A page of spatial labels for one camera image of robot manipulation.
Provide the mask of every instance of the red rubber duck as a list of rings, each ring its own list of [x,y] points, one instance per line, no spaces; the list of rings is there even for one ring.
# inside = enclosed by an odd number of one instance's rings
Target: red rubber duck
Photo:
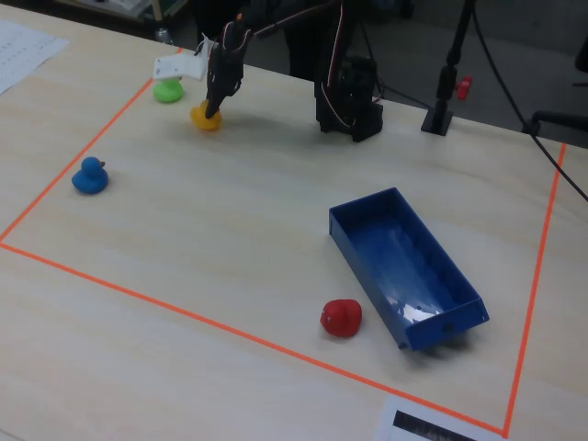
[[[357,334],[360,323],[361,306],[355,300],[331,300],[322,308],[322,327],[335,337]]]

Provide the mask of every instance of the black pole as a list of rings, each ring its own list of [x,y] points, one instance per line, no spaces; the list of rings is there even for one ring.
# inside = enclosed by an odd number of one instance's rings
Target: black pole
[[[456,88],[456,81],[458,79],[458,69],[456,69],[456,66],[461,59],[461,47],[468,32],[469,20],[471,19],[475,4],[476,0],[465,0],[461,8],[461,16],[459,17],[456,35],[453,39],[451,49],[447,54],[447,65],[441,69],[439,75],[435,107],[430,108],[426,113],[423,126],[421,127],[422,131],[441,136],[445,136],[447,133],[449,123],[453,117],[453,112],[447,110],[447,101],[451,99],[453,91]]]

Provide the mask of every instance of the yellow rubber duck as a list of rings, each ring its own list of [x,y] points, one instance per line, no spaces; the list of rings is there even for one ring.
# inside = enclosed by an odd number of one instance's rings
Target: yellow rubber duck
[[[218,110],[212,118],[206,118],[206,107],[208,106],[209,101],[205,99],[202,101],[202,104],[198,107],[193,107],[190,111],[190,117],[192,118],[192,122],[196,127],[201,130],[206,131],[214,131],[218,130],[221,126],[222,116],[221,112]]]

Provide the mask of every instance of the blue bin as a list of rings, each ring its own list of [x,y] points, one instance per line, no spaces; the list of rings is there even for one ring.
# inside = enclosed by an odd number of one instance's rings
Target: blue bin
[[[330,209],[329,233],[400,349],[425,349],[490,319],[397,188]]]

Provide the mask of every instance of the orange tape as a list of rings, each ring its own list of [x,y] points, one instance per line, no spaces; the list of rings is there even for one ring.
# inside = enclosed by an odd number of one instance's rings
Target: orange tape
[[[558,164],[563,166],[563,158],[566,155],[567,145],[563,143],[560,149],[560,158]],[[523,375],[523,365],[525,364],[526,345],[529,340],[529,333],[531,331],[531,322],[533,321],[533,311],[535,309],[535,301],[537,300],[537,290],[539,288],[539,280],[541,279],[541,268],[543,266],[543,256],[545,254],[545,247],[548,243],[549,225],[551,224],[551,215],[553,214],[553,204],[558,193],[558,183],[560,181],[560,172],[556,170],[553,176],[553,184],[551,185],[551,194],[549,195],[548,210],[545,213],[545,221],[543,222],[543,232],[541,233],[541,242],[539,242],[539,250],[537,252],[537,262],[535,264],[535,274],[533,275],[533,284],[531,285],[531,296],[529,297],[529,304],[526,309],[525,327],[523,328],[523,339],[521,340],[521,348],[519,349],[518,359],[516,360],[516,370],[514,371],[513,387],[511,388],[511,395],[508,400],[508,408],[506,409],[506,416],[504,418],[504,429],[502,436],[508,438],[511,431],[511,424],[513,422],[513,413],[515,412],[516,395],[518,394],[521,383],[521,376]]]
[[[90,148],[92,148],[92,146],[94,146],[94,144],[96,144],[97,141],[100,140],[100,138],[102,138],[102,136],[104,136],[104,134],[108,131],[108,129],[110,129],[112,127],[112,125],[115,122],[117,122],[117,120],[122,116],[122,114],[127,109],[129,109],[130,106],[132,106],[132,104],[149,88],[149,86],[152,83],[153,83],[153,79],[150,79],[147,83],[145,83],[143,85],[143,87],[130,99],[130,101],[127,104],[125,104],[125,106],[121,110],[119,110],[119,112],[108,122],[108,124],[84,147],[84,149],[81,152],[79,152],[73,158],[73,160],[70,163],[68,163],[65,166],[65,168],[55,177],[55,179],[53,179],[49,183],[49,185],[10,224],[10,226],[0,235],[0,248],[3,248],[3,249],[10,251],[12,253],[23,255],[23,256],[28,257],[30,259],[41,262],[45,265],[60,269],[61,271],[65,271],[65,272],[70,273],[74,276],[84,278],[86,280],[94,282],[94,283],[101,285],[103,287],[114,289],[118,292],[121,292],[121,293],[126,294],[128,296],[131,296],[135,299],[147,301],[153,305],[159,306],[159,307],[167,309],[169,311],[177,312],[177,313],[182,314],[182,315],[189,317],[191,319],[197,320],[199,322],[203,322],[205,324],[208,324],[210,326],[214,326],[215,328],[221,329],[221,330],[226,331],[228,333],[238,335],[238,336],[245,338],[247,340],[250,340],[252,342],[269,347],[269,348],[274,349],[278,352],[281,352],[282,354],[292,356],[294,358],[305,361],[305,362],[310,363],[310,364],[317,366],[319,368],[329,370],[329,371],[331,371],[335,374],[341,375],[343,377],[347,377],[349,379],[359,381],[359,382],[364,383],[372,388],[383,390],[387,393],[397,395],[397,396],[402,397],[406,400],[417,402],[425,407],[428,407],[430,409],[434,409],[434,410],[439,411],[441,413],[445,413],[447,415],[453,416],[453,417],[458,418],[462,421],[465,421],[466,423],[477,425],[478,427],[486,429],[486,430],[493,432],[497,435],[501,435],[504,438],[507,438],[509,436],[511,424],[513,421],[513,413],[515,410],[516,396],[517,396],[517,393],[519,390],[520,380],[521,380],[521,376],[523,373],[523,365],[525,364],[526,346],[528,343],[529,333],[530,333],[530,329],[531,329],[531,322],[533,320],[533,311],[534,311],[535,302],[537,299],[537,290],[538,290],[538,286],[539,286],[541,268],[543,266],[543,256],[545,254],[545,248],[546,248],[547,240],[548,240],[549,224],[551,221],[551,215],[553,212],[553,205],[555,203],[555,197],[556,197],[557,190],[558,190],[558,183],[560,181],[560,173],[559,172],[556,171],[556,174],[553,177],[553,184],[551,186],[551,193],[549,195],[548,209],[547,209],[547,212],[545,215],[545,221],[543,224],[543,232],[541,233],[541,241],[539,243],[539,249],[538,249],[538,253],[537,253],[537,263],[535,266],[535,274],[533,276],[533,284],[531,286],[531,295],[530,295],[529,303],[528,303],[528,307],[527,307],[525,327],[523,330],[523,338],[521,341],[519,355],[518,355],[518,359],[516,362],[516,370],[514,372],[513,386],[511,388],[511,394],[509,397],[508,408],[507,408],[506,416],[504,419],[504,427],[502,429],[500,429],[500,428],[495,427],[491,424],[484,423],[483,421],[480,421],[476,418],[472,418],[470,416],[467,416],[466,414],[453,411],[451,409],[448,409],[447,407],[440,406],[440,405],[435,404],[431,401],[427,401],[422,398],[411,395],[409,393],[402,392],[401,390],[396,390],[396,389],[391,388],[389,386],[386,386],[382,383],[378,383],[374,380],[367,379],[365,377],[361,377],[357,374],[354,374],[352,372],[346,371],[344,369],[341,369],[341,368],[333,366],[333,365],[329,365],[328,363],[324,363],[321,360],[317,360],[317,359],[312,358],[310,356],[305,356],[305,355],[300,354],[298,352],[292,351],[291,349],[288,349],[284,346],[277,345],[277,344],[269,342],[263,338],[256,337],[255,335],[246,333],[244,331],[240,331],[240,330],[233,328],[227,324],[214,321],[212,319],[209,319],[207,317],[196,314],[194,312],[185,310],[183,308],[177,307],[177,306],[172,305],[170,303],[167,303],[165,301],[158,300],[158,299],[155,299],[155,298],[152,298],[149,296],[145,296],[145,295],[143,295],[139,292],[133,291],[131,289],[124,288],[124,287],[118,286],[114,283],[107,282],[106,280],[102,280],[100,278],[87,275],[86,273],[83,273],[83,272],[78,271],[76,269],[70,268],[69,266],[58,264],[58,263],[53,262],[53,261],[46,259],[44,257],[35,255],[33,253],[29,253],[27,251],[20,250],[14,246],[7,245],[7,244],[3,243],[3,240],[6,238],[6,236],[8,234],[10,234],[18,226],[18,224],[27,217],[27,215],[39,204],[39,202],[45,196],[47,196],[47,194],[51,191],[51,189],[57,185],[57,183],[67,174],[67,172],[75,165],[75,163],[77,163],[77,161],[82,157],[82,155],[87,153],[87,151],[90,150]],[[561,145],[560,158],[558,160],[558,163],[560,166],[563,165],[563,160],[564,160],[565,153],[566,153],[566,147],[567,146],[565,143],[563,143]]]
[[[65,271],[66,273],[70,273],[74,276],[84,278],[86,280],[89,280],[90,282],[94,282],[94,283],[101,285],[105,288],[114,289],[115,291],[118,291],[122,294],[126,294],[126,295],[133,297],[135,299],[147,301],[148,303],[151,303],[155,306],[159,306],[160,308],[164,308],[169,311],[177,312],[178,314],[182,314],[186,317],[189,317],[190,319],[194,319],[199,322],[203,322],[205,324],[208,324],[210,326],[214,326],[215,328],[221,329],[221,330],[226,331],[228,333],[238,335],[238,336],[245,338],[249,341],[258,343],[258,344],[263,345],[265,347],[269,347],[270,349],[274,349],[278,352],[281,352],[282,354],[286,354],[287,356],[293,356],[294,358],[297,358],[298,360],[305,361],[305,362],[310,363],[310,364],[317,366],[319,368],[330,370],[331,372],[338,374],[338,375],[341,375],[343,377],[347,377],[348,379],[353,379],[355,381],[359,381],[360,383],[364,383],[372,388],[383,390],[387,393],[397,395],[397,396],[402,397],[406,400],[417,402],[419,404],[422,404],[425,407],[428,407],[430,409],[434,409],[434,410],[442,412],[442,413],[446,413],[447,415],[453,416],[453,417],[458,418],[458,419],[465,421],[467,423],[477,425],[478,427],[481,427],[483,429],[494,432],[495,434],[500,435],[503,432],[502,429],[500,429],[498,427],[494,427],[493,425],[484,423],[483,421],[477,420],[475,418],[472,418],[471,416],[467,416],[463,413],[452,411],[451,409],[448,409],[447,407],[443,407],[443,406],[440,406],[440,405],[435,404],[433,402],[424,400],[422,398],[415,397],[414,395],[411,395],[410,393],[402,392],[401,390],[396,390],[394,388],[391,388],[390,386],[386,386],[385,384],[378,383],[372,379],[367,379],[365,377],[361,377],[360,375],[354,374],[353,372],[349,372],[349,371],[341,369],[339,367],[330,365],[330,364],[325,363],[321,360],[317,360],[316,358],[312,358],[310,356],[305,356],[305,355],[300,354],[296,351],[292,351],[291,349],[288,349],[284,346],[277,345],[277,344],[272,343],[268,340],[265,340],[261,337],[257,337],[255,335],[246,333],[245,331],[241,331],[239,329],[233,328],[232,326],[229,326],[228,324],[224,324],[224,323],[209,319],[208,317],[204,317],[202,315],[196,314],[195,312],[185,310],[185,309],[180,308],[178,306],[172,305],[171,303],[167,303],[163,300],[159,300],[159,299],[155,299],[153,297],[145,296],[144,294],[141,294],[137,291],[133,291],[132,289],[124,288],[124,287],[121,287],[121,286],[116,285],[114,283],[107,282],[106,280],[102,280],[100,278],[90,276],[86,273],[78,271],[77,269],[73,269],[73,268],[70,268],[69,266],[65,266],[62,264],[58,264],[57,262],[53,262],[49,259],[46,259],[45,257],[41,257],[41,256],[35,255],[33,253],[29,253],[27,251],[20,250],[14,246],[7,245],[5,243],[0,243],[0,248],[4,248],[5,250],[10,251],[12,253],[20,254],[20,255],[23,255],[23,256],[28,257],[30,259],[36,260],[37,262],[41,262],[42,264],[49,265],[54,268],[60,269],[61,271]]]
[[[176,53],[180,53],[183,49],[178,49]],[[117,114],[112,117],[112,119],[108,122],[108,124],[106,126],[104,126],[102,128],[102,130],[84,147],[84,149],[82,149],[81,152],[79,152],[74,158],[73,160],[68,163],[65,168],[57,175],[57,177],[55,177],[55,179],[53,179],[49,185],[40,193],[40,195],[38,195],[29,205],[28,207],[25,208],[25,210],[20,213],[20,215],[8,226],[8,228],[2,233],[0,234],[0,243],[6,238],[6,236],[8,234],[10,234],[17,226],[18,224],[23,221],[23,219],[25,219],[27,217],[27,215],[37,206],[37,204],[39,204],[39,202],[45,198],[45,196],[47,196],[47,193],[49,193],[51,191],[52,188],[54,188],[57,183],[67,174],[67,172],[75,165],[75,163],[78,162],[78,160],[85,154],[87,153],[88,150],[90,150],[90,148],[92,148],[92,146],[94,144],[96,144],[98,142],[98,140],[100,138],[102,138],[104,136],[104,134],[108,131],[108,129],[110,129],[112,127],[112,125],[117,122],[119,120],[119,118],[122,116],[123,113],[125,113],[127,111],[127,109],[129,109],[130,106],[132,106],[132,104],[137,101],[137,99],[139,98],[139,96],[141,96],[145,90],[147,90],[149,88],[149,86],[153,83],[153,79],[149,80],[147,83],[145,83],[143,85],[143,87],[141,89],[139,89],[139,92],[137,92],[130,100],[127,104],[124,105],[124,107],[119,110],[117,112]]]

